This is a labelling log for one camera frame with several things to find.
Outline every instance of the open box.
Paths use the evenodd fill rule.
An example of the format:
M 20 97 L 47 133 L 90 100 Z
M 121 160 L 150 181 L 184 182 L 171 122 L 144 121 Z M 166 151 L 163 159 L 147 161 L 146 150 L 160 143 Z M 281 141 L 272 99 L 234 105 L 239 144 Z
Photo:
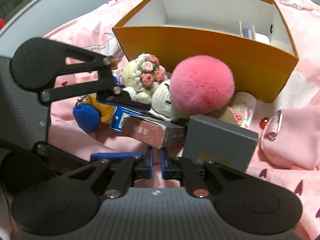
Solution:
M 241 28 L 252 25 L 267 41 L 242 37 Z M 191 56 L 216 57 L 232 70 L 236 91 L 265 102 L 275 99 L 299 60 L 274 0 L 143 0 L 113 32 L 129 60 L 154 54 L 169 72 Z

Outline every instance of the pink blanket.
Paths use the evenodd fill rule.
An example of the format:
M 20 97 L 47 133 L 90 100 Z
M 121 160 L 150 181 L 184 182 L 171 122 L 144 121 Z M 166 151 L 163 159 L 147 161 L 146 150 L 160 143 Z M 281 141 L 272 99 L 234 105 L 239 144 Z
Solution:
M 129 10 L 142 0 L 113 0 L 96 10 L 74 19 L 45 37 L 62 41 L 105 55 L 115 55 L 118 64 L 128 61 L 114 37 L 111 28 Z M 300 61 L 288 83 L 273 103 L 258 102 L 250 129 L 261 133 L 262 118 L 271 117 L 278 109 L 301 108 L 320 104 L 320 6 L 310 0 L 276 0 L 292 32 Z M 56 86 L 95 80 L 96 73 L 60 76 Z M 87 135 L 82 132 L 72 115 L 76 98 L 52 104 L 52 125 L 49 143 L 88 160 L 91 153 L 140 151 L 147 145 L 124 137 L 109 128 Z M 181 155 L 182 146 L 171 147 L 171 156 Z M 159 172 L 159 155 L 154 159 L 154 178 L 138 181 L 140 187 L 178 187 L 176 181 L 163 181 Z M 283 170 L 274 168 L 257 148 L 248 174 L 257 176 L 296 193 L 303 203 L 303 215 L 296 232 L 305 240 L 320 234 L 320 171 Z

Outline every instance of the barcode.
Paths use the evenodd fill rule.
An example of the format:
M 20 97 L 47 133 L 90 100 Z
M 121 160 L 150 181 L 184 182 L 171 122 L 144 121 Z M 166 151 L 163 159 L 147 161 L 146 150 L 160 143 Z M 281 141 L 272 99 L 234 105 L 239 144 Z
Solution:
M 118 126 L 120 129 L 122 129 L 124 116 L 125 116 L 125 114 L 122 114 L 122 117 L 121 117 L 121 120 L 120 120 L 120 123 L 119 123 L 119 126 Z

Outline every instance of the dark gray square box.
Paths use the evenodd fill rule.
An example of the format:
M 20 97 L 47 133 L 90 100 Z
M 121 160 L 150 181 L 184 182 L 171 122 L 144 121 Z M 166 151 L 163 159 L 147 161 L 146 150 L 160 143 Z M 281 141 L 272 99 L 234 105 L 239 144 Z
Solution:
M 190 118 L 182 156 L 193 163 L 214 160 L 245 172 L 258 139 L 256 132 L 198 114 Z

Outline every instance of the pink bag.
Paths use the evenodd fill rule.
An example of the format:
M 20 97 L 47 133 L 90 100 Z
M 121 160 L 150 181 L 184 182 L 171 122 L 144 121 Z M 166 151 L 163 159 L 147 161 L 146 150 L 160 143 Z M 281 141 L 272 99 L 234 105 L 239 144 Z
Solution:
M 275 166 L 314 170 L 320 163 L 320 105 L 279 110 L 263 130 L 260 146 Z

